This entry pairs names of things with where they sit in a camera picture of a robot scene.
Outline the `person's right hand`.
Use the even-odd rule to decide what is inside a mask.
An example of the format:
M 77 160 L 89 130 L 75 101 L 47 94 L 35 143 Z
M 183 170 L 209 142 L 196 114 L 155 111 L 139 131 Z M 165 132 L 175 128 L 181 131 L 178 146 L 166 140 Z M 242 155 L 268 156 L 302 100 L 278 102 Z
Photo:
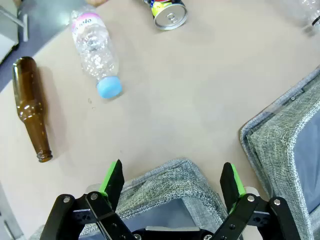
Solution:
M 108 0 L 85 0 L 89 5 L 98 7 L 104 3 L 106 3 Z

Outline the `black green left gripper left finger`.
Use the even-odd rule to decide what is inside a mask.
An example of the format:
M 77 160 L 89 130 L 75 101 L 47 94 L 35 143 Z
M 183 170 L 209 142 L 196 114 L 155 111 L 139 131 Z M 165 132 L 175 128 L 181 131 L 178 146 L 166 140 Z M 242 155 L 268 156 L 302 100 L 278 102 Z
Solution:
M 98 191 L 75 198 L 59 195 L 44 225 L 41 240 L 78 240 L 88 224 L 95 224 L 106 240 L 134 240 L 135 237 L 116 213 L 124 186 L 121 161 L 111 163 Z

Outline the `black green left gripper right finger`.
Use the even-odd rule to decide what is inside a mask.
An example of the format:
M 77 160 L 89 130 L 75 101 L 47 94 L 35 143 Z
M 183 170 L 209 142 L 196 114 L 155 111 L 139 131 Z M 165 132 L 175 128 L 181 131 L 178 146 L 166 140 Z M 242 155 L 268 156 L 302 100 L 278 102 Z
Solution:
M 269 201 L 247 193 L 235 166 L 223 165 L 220 186 L 228 216 L 213 240 L 237 240 L 247 226 L 257 227 L 264 240 L 300 240 L 301 236 L 287 201 L 279 196 Z

